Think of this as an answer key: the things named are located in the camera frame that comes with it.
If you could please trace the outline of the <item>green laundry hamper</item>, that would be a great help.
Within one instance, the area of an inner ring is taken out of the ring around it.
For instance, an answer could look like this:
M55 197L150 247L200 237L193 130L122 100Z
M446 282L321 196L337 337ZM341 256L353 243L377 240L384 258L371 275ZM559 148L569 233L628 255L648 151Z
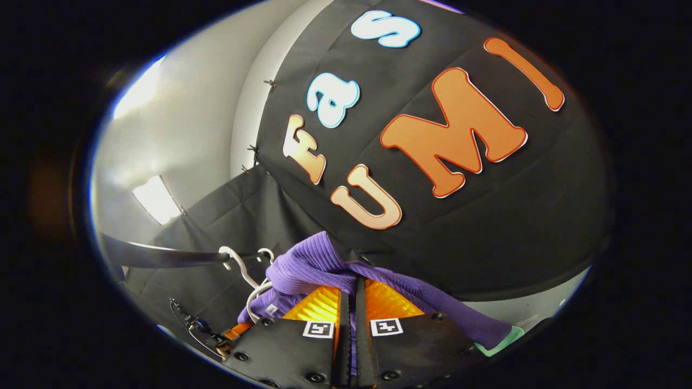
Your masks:
M486 347L482 343L474 342L475 347L488 358L494 357L507 347L519 341L525 335L525 330L521 327L511 326L511 330L506 334L504 338L496 343L492 343L494 347Z

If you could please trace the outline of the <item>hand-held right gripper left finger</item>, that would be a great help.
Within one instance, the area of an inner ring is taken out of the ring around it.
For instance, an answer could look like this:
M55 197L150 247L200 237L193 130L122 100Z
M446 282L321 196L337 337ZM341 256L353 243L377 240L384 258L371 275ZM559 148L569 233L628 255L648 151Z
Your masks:
M260 318L223 364L276 389L346 389L352 382L348 296L319 286L284 316Z

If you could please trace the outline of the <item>purple corduroy jacket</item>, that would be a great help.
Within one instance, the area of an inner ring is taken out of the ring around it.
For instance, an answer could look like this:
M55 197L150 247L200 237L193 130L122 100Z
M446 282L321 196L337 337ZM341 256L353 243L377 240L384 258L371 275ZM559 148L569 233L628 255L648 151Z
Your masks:
M363 277L400 294L420 310L417 316L444 313L472 342L486 347L494 347L492 343L504 338L512 326L475 311L425 281L362 261L343 261L326 232L308 237L279 256L267 268L266 277L272 288L251 303L257 315L277 318L288 313L319 286L332 286L355 297L357 280ZM250 321L243 308L238 322Z

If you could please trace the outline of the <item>white clothes hanger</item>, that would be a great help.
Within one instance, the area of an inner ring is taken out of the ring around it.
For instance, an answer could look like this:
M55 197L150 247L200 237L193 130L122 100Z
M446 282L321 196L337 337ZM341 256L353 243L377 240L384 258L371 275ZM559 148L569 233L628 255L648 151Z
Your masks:
M259 249L258 253L261 254L267 254L269 256L269 264L273 264L275 261L275 255L272 250L267 249L267 248L262 248ZM260 294L264 293L264 291L269 290L272 288L272 282L269 280L268 277L264 278L264 280L257 286L253 286L253 291L250 293L249 297L245 301L245 310L250 316L250 320L252 320L253 323L257 323L257 321L260 319L260 316L258 316L256 313L253 312L251 308L251 303L256 300L260 296Z
M242 256L240 256L239 253L227 246L220 247L218 249L218 253L227 254L229 259L224 261L222 264L228 271L232 271L233 264L236 264L237 268L241 273L242 278L248 285L252 286L254 290L260 287L260 284L258 284L257 281L252 279L252 277L249 275L244 259L242 259Z

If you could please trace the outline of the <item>black clothes rack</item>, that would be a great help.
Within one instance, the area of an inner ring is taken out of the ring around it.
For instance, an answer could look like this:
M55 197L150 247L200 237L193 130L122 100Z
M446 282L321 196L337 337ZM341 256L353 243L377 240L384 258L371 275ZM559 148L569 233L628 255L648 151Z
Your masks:
M133 268L173 269L235 262L230 254L218 251L181 251L123 241L100 232L97 234L97 238L105 258L112 263Z

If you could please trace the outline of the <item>ceiling light panel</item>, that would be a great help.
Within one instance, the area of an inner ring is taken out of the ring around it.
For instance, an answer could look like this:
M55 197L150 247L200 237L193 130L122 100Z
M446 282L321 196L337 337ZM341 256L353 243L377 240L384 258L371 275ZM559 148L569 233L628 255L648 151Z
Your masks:
M159 225L165 225L183 214L161 175L151 177L145 184L135 187L132 195Z

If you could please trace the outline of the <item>row of black cloth clips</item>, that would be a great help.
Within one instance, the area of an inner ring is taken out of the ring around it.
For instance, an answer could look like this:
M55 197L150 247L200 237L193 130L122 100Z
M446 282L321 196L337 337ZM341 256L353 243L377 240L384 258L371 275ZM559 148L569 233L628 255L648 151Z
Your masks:
M275 83L275 81L273 81L272 79L269 79L268 81L263 81L263 82L264 82L264 83L267 83L267 84L270 86L270 89L269 89L270 91L271 91L272 89L274 89L274 88L277 86L277 84ZM182 214L182 215L186 215L187 212L185 211L184 207L183 207L181 204L179 204L178 206L179 206L179 208L180 208L181 214Z

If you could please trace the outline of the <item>black backdrop cloth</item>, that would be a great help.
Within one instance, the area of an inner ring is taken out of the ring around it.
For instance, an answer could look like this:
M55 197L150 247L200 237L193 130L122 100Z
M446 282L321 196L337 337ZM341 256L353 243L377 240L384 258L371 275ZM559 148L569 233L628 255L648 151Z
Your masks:
M520 298L590 266L612 226L608 159L583 104L529 46L422 0L332 0L278 69L257 166L219 236L292 246L462 301Z

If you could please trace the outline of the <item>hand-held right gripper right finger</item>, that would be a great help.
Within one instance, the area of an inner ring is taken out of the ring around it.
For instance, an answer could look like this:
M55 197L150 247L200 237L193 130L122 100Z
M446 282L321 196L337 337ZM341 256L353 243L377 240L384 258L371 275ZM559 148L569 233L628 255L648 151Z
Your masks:
M441 312L368 320L356 283L356 389L445 389L482 366L474 342Z

